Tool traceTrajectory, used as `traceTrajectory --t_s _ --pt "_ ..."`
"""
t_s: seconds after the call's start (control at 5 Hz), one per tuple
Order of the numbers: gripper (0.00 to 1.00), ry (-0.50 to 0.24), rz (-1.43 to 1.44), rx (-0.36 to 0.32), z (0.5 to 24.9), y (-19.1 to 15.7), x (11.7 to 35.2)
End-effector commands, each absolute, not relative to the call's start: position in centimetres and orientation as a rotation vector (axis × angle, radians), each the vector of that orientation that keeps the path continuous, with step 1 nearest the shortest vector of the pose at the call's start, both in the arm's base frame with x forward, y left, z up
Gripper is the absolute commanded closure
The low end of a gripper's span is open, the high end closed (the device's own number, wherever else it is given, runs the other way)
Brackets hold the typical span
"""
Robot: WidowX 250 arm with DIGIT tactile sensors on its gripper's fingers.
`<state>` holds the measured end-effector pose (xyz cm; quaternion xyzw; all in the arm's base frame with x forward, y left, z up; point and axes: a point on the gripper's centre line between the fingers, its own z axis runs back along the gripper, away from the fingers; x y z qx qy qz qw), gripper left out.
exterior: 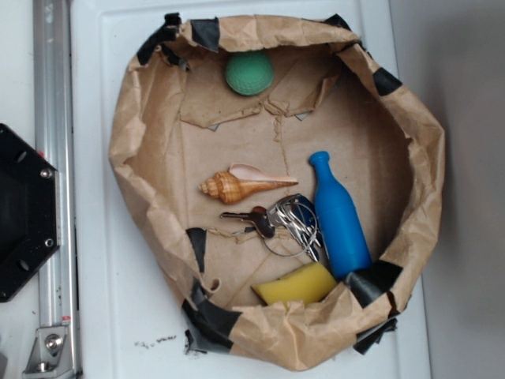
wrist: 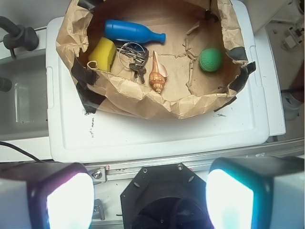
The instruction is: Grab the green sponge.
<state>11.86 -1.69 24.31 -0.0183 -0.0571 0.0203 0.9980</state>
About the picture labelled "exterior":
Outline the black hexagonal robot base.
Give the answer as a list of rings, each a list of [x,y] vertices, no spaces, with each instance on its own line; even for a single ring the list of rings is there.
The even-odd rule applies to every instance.
[[[57,173],[1,125],[1,302],[11,301],[59,247]]]

